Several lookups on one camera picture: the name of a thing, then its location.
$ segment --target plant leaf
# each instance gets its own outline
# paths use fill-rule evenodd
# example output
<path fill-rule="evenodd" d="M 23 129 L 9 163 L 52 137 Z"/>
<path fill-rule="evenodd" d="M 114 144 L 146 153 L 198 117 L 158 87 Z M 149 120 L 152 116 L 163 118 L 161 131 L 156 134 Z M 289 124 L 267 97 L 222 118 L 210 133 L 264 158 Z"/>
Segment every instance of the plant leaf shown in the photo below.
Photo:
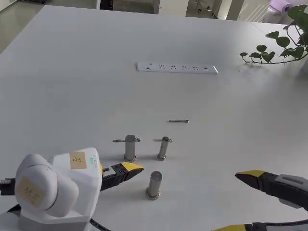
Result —
<path fill-rule="evenodd" d="M 308 30 L 308 14 L 299 13 L 297 18 L 295 19 L 296 25 L 299 26 L 304 31 Z"/>
<path fill-rule="evenodd" d="M 301 14 L 302 12 L 304 12 L 305 8 L 307 7 L 307 5 L 299 5 L 299 6 L 294 6 L 291 7 L 288 10 L 288 16 L 292 19 L 296 19 L 298 17 L 299 14 Z"/>
<path fill-rule="evenodd" d="M 257 52 L 251 53 L 251 55 L 249 57 L 261 59 L 261 55 L 259 53 L 257 53 Z"/>
<path fill-rule="evenodd" d="M 295 48 L 295 49 L 292 51 L 291 55 L 292 55 L 294 58 L 300 59 L 300 58 L 302 57 L 303 53 L 304 53 L 304 48 L 303 48 L 303 47 L 297 47 L 297 48 Z"/>
<path fill-rule="evenodd" d="M 258 52 L 264 52 L 266 50 L 266 46 L 265 45 L 257 45 L 257 51 Z"/>
<path fill-rule="evenodd" d="M 275 52 L 272 51 L 269 54 L 267 52 L 262 52 L 261 55 L 262 58 L 269 63 L 274 58 Z"/>
<path fill-rule="evenodd" d="M 244 57 L 244 56 L 246 56 L 246 55 L 248 55 L 248 53 L 246 53 L 246 52 L 240 53 L 240 56 L 242 56 L 242 57 Z"/>
<path fill-rule="evenodd" d="M 276 39 L 276 43 L 281 47 L 287 47 L 290 44 L 290 40 L 288 37 L 282 36 Z"/>
<path fill-rule="evenodd" d="M 268 33 L 265 37 L 270 38 L 270 39 L 276 39 L 279 36 L 279 31 L 274 31 Z"/>
<path fill-rule="evenodd" d="M 281 54 L 280 54 L 280 57 L 288 57 L 291 55 L 293 49 L 292 48 L 288 48 L 286 50 L 284 50 Z"/>
<path fill-rule="evenodd" d="M 298 45 L 308 45 L 308 32 L 304 32 L 299 38 Z"/>

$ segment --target tan label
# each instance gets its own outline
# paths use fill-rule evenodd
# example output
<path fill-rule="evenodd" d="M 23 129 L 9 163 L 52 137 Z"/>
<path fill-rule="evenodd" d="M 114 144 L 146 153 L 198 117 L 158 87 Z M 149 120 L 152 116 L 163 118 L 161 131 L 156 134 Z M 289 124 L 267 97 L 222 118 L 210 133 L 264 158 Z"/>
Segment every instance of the tan label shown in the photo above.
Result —
<path fill-rule="evenodd" d="M 84 152 L 74 152 L 69 154 L 71 169 L 87 168 L 86 157 Z"/>
<path fill-rule="evenodd" d="M 16 188 L 16 195 L 28 201 L 35 208 L 39 207 L 46 196 L 45 191 L 35 185 L 29 178 L 23 177 Z"/>

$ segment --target floor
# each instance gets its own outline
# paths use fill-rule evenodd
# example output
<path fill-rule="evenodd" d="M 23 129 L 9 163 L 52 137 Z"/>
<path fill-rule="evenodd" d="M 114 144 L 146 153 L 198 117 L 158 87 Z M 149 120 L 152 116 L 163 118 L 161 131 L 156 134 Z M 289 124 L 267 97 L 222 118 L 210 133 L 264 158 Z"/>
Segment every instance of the floor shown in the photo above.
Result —
<path fill-rule="evenodd" d="M 202 10 L 196 0 L 190 0 L 187 7 L 187 17 L 211 18 L 212 13 L 205 9 L 214 0 L 202 0 Z M 96 0 L 49 0 L 48 5 L 69 6 L 94 9 Z M 18 1 L 0 12 L 0 54 L 24 29 L 31 19 L 43 8 L 43 4 Z M 137 13 L 154 13 L 153 6 L 146 2 L 131 0 L 114 0 L 115 11 Z"/>

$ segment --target electrical outlet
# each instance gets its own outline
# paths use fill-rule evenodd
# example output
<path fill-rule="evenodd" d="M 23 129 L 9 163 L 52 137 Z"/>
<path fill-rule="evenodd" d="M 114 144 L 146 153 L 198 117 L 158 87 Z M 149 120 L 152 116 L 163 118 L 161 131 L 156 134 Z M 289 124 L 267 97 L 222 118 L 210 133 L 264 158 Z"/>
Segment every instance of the electrical outlet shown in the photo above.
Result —
<path fill-rule="evenodd" d="M 138 71 L 218 74 L 217 69 L 210 65 L 154 64 L 139 62 L 136 66 Z"/>

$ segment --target metal pin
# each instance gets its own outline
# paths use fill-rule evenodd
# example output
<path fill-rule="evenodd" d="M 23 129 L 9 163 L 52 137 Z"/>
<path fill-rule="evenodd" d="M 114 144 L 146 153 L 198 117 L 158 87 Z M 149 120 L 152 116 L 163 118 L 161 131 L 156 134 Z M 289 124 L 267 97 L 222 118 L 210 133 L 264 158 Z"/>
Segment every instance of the metal pin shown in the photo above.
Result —
<path fill-rule="evenodd" d="M 136 160 L 135 144 L 140 142 L 140 138 L 136 138 L 134 135 L 127 135 L 125 140 L 113 140 L 114 143 L 125 142 L 125 154 L 124 160 L 127 162 L 134 162 Z"/>
<path fill-rule="evenodd" d="M 149 187 L 146 189 L 146 197 L 154 201 L 160 196 L 160 183 L 162 182 L 163 175 L 159 171 L 154 171 L 151 173 Z"/>
<path fill-rule="evenodd" d="M 161 142 L 159 153 L 157 155 L 157 159 L 165 160 L 167 147 L 169 143 L 172 143 L 173 140 L 170 139 L 168 136 L 164 136 L 161 140 L 153 140 L 154 142 Z"/>
<path fill-rule="evenodd" d="M 168 120 L 169 123 L 188 123 L 189 120 Z"/>

